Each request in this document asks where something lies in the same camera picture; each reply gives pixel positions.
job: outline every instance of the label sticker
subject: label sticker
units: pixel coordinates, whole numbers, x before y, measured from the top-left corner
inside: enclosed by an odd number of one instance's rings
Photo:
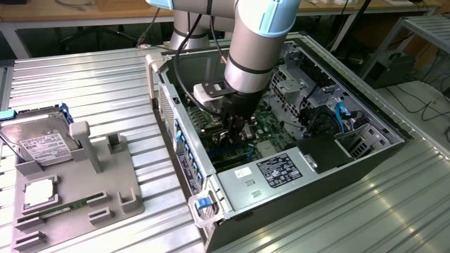
[[[70,155],[70,150],[58,133],[22,140],[20,144],[36,162],[50,161]]]
[[[252,173],[249,167],[244,167],[239,170],[235,170],[233,173],[236,174],[237,178],[241,178]]]
[[[276,188],[301,177],[301,173],[285,153],[256,163],[256,166],[271,188]]]

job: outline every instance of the metal shelf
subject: metal shelf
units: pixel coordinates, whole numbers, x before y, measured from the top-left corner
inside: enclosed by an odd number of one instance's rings
[[[359,75],[362,79],[366,78],[375,65],[375,62],[379,59],[379,56],[386,51],[388,45],[403,28],[408,29],[411,33],[420,36],[447,54],[450,54],[450,18],[444,16],[402,17],[394,25],[392,30],[387,34],[387,37],[382,42],[374,56],[364,64]]]

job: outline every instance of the blue connector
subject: blue connector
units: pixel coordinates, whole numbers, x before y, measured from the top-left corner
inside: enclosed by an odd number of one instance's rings
[[[344,128],[343,128],[343,122],[340,118],[340,112],[344,113],[346,115],[351,115],[351,113],[347,111],[346,106],[343,105],[342,102],[336,103],[335,105],[335,113],[336,113],[336,119],[340,125],[340,131],[344,133]]]
[[[197,172],[196,178],[197,178],[197,182],[201,184],[203,183],[203,177],[201,177],[201,173],[200,172]]]
[[[175,140],[179,141],[180,139],[183,139],[183,133],[181,133],[181,130],[177,130],[176,131],[176,134],[175,134]]]
[[[199,199],[196,202],[195,202],[195,207],[197,210],[203,209],[203,208],[207,208],[212,206],[212,202],[211,202],[211,198],[209,197],[205,197],[203,199]]]

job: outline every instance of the circuit board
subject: circuit board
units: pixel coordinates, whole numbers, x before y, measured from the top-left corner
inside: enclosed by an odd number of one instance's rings
[[[224,130],[220,119],[203,112],[196,106],[185,107],[203,147],[217,172],[263,158],[264,155],[256,148],[259,143],[269,141],[275,151],[280,152],[285,145],[295,140],[280,125],[273,113],[267,111],[265,107],[265,103],[261,101],[253,114],[255,119],[251,122],[251,128],[253,128],[255,137],[244,143],[225,147],[217,147],[216,141],[213,141],[213,136]]]

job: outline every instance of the desk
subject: desk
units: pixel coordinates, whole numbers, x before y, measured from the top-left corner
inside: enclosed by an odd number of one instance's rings
[[[376,4],[383,3],[383,0],[374,1]],[[440,3],[435,0],[426,1],[430,8],[428,13],[431,14],[435,8],[440,6]],[[396,6],[388,6],[374,10],[379,13],[403,12],[411,11],[415,7],[402,6],[398,8]],[[359,7],[360,3],[350,4],[346,7],[343,13],[350,14],[350,17],[340,32],[340,39],[350,27]],[[343,5],[335,3],[324,4],[317,2],[316,4],[311,4],[307,1],[301,1],[297,15],[338,15],[342,12],[342,8]],[[16,33],[16,30],[18,29],[149,23],[156,12],[155,7],[137,10],[101,12],[98,11],[97,6],[92,5],[86,6],[85,9],[86,10],[81,12],[73,8],[58,5],[53,0],[29,0],[25,5],[4,5],[2,12],[0,11],[0,17],[2,19],[0,31],[4,34],[16,57],[18,59],[29,58],[28,51]],[[161,10],[156,22],[171,21],[173,21],[173,13],[165,9]]]

